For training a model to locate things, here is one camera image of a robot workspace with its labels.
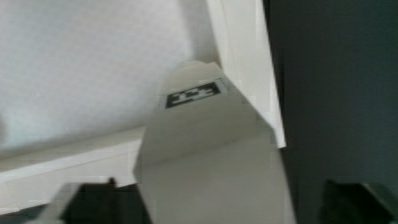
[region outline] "black and white label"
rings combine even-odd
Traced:
[[[221,80],[168,95],[166,108],[177,107],[226,92]]]

